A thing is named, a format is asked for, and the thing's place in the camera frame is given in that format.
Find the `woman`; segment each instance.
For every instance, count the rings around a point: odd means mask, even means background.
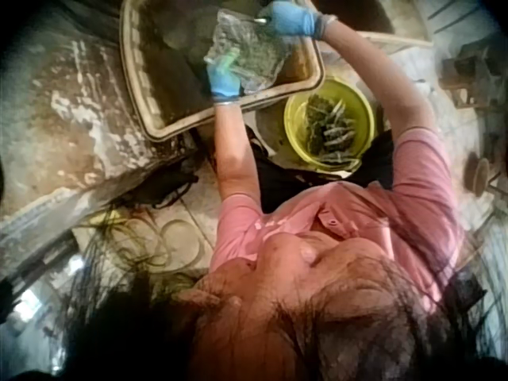
[[[369,86],[392,126],[391,190],[347,181],[303,190],[290,181],[281,197],[263,193],[274,187],[258,175],[235,103],[240,80],[209,67],[223,200],[210,272],[184,291],[138,276],[97,309],[102,296],[77,289],[95,302],[74,308],[60,377],[392,380],[506,371],[479,357],[467,316],[441,301],[463,234],[426,100],[335,17],[290,2],[273,2],[262,16],[281,35],[325,41]],[[262,204],[277,208],[264,214]]]

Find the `beige plastic tray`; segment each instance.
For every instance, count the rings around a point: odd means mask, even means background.
[[[214,108],[197,90],[201,83],[183,56],[168,48],[150,20],[150,6],[162,0],[125,0],[121,11],[121,54],[129,92],[149,139],[166,140],[210,121]],[[297,3],[310,5],[310,0]],[[325,70],[317,45],[302,38],[275,85],[241,97],[243,110],[255,110],[300,91],[318,88]]]

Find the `black pants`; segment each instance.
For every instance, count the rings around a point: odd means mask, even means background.
[[[298,179],[293,171],[272,163],[259,147],[253,145],[252,148],[260,179],[263,212],[273,212],[285,201],[311,187],[310,184]],[[366,187],[377,180],[385,189],[391,189],[394,181],[393,152],[391,131],[386,131],[372,141],[371,147],[362,156],[362,164],[358,171],[344,180],[361,187]]]

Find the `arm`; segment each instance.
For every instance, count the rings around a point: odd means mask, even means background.
[[[281,35],[308,36],[336,49],[383,106],[394,138],[413,127],[434,128],[433,110],[401,69],[381,50],[335,17],[292,2],[275,1],[261,11]]]
[[[236,104],[215,106],[215,152],[222,200],[232,194],[246,194],[259,203],[256,162],[241,109]]]
[[[323,41],[344,57],[379,100],[394,139],[409,128],[435,128],[430,104],[381,50],[339,21],[326,26]]]
[[[256,162],[241,108],[235,103],[240,80],[221,63],[209,65],[208,77],[215,102],[215,152],[221,199],[245,194],[260,204]]]

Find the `hand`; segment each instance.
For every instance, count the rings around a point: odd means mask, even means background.
[[[234,102],[240,96],[240,78],[233,74],[227,67],[216,64],[208,64],[208,79],[212,98],[215,103]]]
[[[322,31],[317,28],[320,16],[320,13],[297,6],[292,2],[275,1],[261,10],[258,17],[270,18],[268,25],[283,36],[307,36],[321,39]]]

